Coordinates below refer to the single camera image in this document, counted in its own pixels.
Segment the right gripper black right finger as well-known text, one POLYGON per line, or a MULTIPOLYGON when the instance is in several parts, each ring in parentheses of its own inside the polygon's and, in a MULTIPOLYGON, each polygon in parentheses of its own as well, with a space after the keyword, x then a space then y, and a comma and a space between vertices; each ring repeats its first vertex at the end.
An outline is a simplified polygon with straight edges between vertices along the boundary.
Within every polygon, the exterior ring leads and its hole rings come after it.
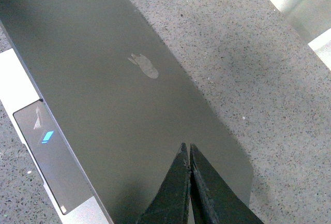
POLYGON ((262 223, 195 144, 190 145, 190 197, 195 223, 262 223))

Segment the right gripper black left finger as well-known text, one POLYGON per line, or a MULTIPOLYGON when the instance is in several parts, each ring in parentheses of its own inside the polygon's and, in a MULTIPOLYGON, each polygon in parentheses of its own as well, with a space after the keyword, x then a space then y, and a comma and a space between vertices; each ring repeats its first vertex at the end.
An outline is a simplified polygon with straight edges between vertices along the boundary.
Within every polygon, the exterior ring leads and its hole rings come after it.
POLYGON ((156 196, 137 223, 187 223, 189 197, 189 158, 182 143, 156 196))

